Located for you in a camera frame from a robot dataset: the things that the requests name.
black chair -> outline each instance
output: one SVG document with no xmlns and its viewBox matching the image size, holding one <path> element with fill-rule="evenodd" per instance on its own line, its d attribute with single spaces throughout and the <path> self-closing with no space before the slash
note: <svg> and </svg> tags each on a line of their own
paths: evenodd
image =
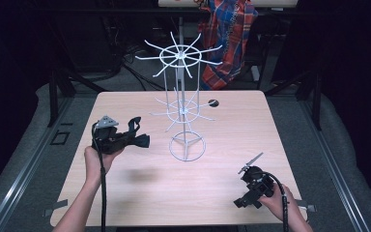
<svg viewBox="0 0 371 232">
<path fill-rule="evenodd" d="M 283 34 L 280 19 L 273 15 L 261 15 L 252 23 L 249 38 L 245 46 L 244 66 L 241 73 L 235 79 L 239 80 L 247 72 L 251 73 L 253 66 L 260 67 L 257 90 L 261 87 L 267 58 L 270 51 L 270 44 L 276 35 Z"/>
</svg>

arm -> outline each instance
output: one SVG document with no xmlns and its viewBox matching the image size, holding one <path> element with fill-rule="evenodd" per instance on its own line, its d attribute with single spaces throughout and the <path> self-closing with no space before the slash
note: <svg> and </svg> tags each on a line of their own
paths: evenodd
<svg viewBox="0 0 371 232">
<path fill-rule="evenodd" d="M 102 155 L 106 173 L 110 170 L 113 160 L 122 152 L 123 150 L 120 150 L 112 155 Z M 86 147 L 84 157 L 86 181 L 53 231 L 84 231 L 85 229 L 93 200 L 100 186 L 100 160 L 98 152 L 92 147 Z"/>
<path fill-rule="evenodd" d="M 294 232 L 312 232 L 312 227 L 305 221 L 300 213 L 300 207 L 297 204 L 293 194 L 288 187 L 283 186 L 288 198 L 288 225 Z M 282 195 L 276 183 L 273 184 L 273 196 L 261 196 L 258 199 L 263 205 L 267 206 L 270 211 L 280 220 L 282 220 Z"/>
</svg>

red plaid cloth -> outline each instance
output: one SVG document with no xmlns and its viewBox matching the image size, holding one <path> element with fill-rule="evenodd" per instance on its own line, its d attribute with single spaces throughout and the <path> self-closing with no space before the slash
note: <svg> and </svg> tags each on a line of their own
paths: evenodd
<svg viewBox="0 0 371 232">
<path fill-rule="evenodd" d="M 240 73 L 249 29 L 258 13 L 248 0 L 211 0 L 205 10 L 211 12 L 211 17 L 199 24 L 203 46 L 207 49 L 222 45 L 208 54 L 209 61 L 222 64 L 207 64 L 201 86 L 205 90 L 218 90 Z"/>
</svg>

small black object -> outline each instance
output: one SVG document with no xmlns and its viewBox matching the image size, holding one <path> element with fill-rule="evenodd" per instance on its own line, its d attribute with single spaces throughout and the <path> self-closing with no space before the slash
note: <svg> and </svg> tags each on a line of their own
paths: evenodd
<svg viewBox="0 0 371 232">
<path fill-rule="evenodd" d="M 219 105 L 219 102 L 217 100 L 209 100 L 209 105 L 211 107 L 217 107 Z"/>
<path fill-rule="evenodd" d="M 242 198 L 234 201 L 234 204 L 240 207 L 246 207 L 248 205 L 254 205 L 259 209 L 262 204 L 258 199 L 262 195 L 267 197 L 273 196 L 273 179 L 269 174 L 264 173 L 261 168 L 257 166 L 250 166 L 243 174 L 242 180 L 247 183 L 247 192 Z"/>
<path fill-rule="evenodd" d="M 150 136 L 141 134 L 136 137 L 137 131 L 140 129 L 141 117 L 136 117 L 128 122 L 128 131 L 123 133 L 116 133 L 117 128 L 107 127 L 95 129 L 93 128 L 93 142 L 92 147 L 98 152 L 111 155 L 119 150 L 122 150 L 128 145 L 135 145 L 137 147 L 148 148 L 150 145 Z"/>
</svg>

white wire rack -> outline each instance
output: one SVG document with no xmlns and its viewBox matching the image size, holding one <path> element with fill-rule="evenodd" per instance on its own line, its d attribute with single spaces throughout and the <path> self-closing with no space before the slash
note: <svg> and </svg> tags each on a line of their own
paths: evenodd
<svg viewBox="0 0 371 232">
<path fill-rule="evenodd" d="M 203 118 L 206 120 L 213 120 L 212 118 L 204 117 L 200 115 L 200 108 L 203 106 L 210 105 L 210 103 L 200 105 L 199 99 L 199 89 L 200 89 L 200 68 L 201 62 L 220 65 L 219 63 L 214 63 L 206 61 L 203 59 L 203 53 L 210 52 L 220 49 L 220 46 L 217 48 L 206 49 L 200 51 L 194 45 L 200 39 L 200 35 L 190 44 L 184 44 L 183 30 L 180 26 L 180 42 L 176 43 L 173 33 L 171 34 L 171 39 L 173 45 L 170 45 L 166 48 L 159 47 L 157 45 L 151 44 L 145 41 L 146 44 L 160 50 L 159 56 L 156 57 L 138 57 L 139 60 L 153 60 L 159 59 L 162 68 L 161 70 L 154 74 L 153 77 L 164 76 L 164 86 L 165 86 L 165 101 L 156 99 L 158 102 L 165 104 L 166 112 L 163 113 L 152 113 L 152 115 L 167 115 L 168 118 L 172 121 L 172 124 L 166 129 L 169 131 L 174 125 L 180 124 L 183 126 L 183 130 L 176 133 L 169 144 L 170 153 L 178 160 L 182 161 L 193 161 L 199 159 L 203 156 L 206 150 L 206 143 L 204 138 L 194 131 L 191 127 L 191 122 L 197 118 Z M 185 90 L 185 71 L 189 78 L 193 78 L 189 68 L 197 66 L 197 89 L 194 91 L 190 98 L 186 97 Z M 176 87 L 174 91 L 171 92 L 174 94 L 175 100 L 169 100 L 169 91 L 167 90 L 167 77 L 166 70 L 167 68 L 174 68 L 176 71 Z"/>
</svg>

